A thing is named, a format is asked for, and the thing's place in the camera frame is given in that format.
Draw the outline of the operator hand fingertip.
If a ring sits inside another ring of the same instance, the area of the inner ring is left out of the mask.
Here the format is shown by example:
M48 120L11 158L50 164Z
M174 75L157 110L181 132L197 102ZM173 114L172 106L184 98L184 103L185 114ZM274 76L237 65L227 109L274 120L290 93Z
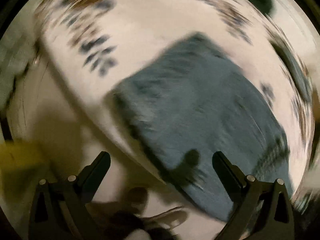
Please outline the operator hand fingertip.
M146 231L137 229L131 232L124 240L151 240L151 237Z

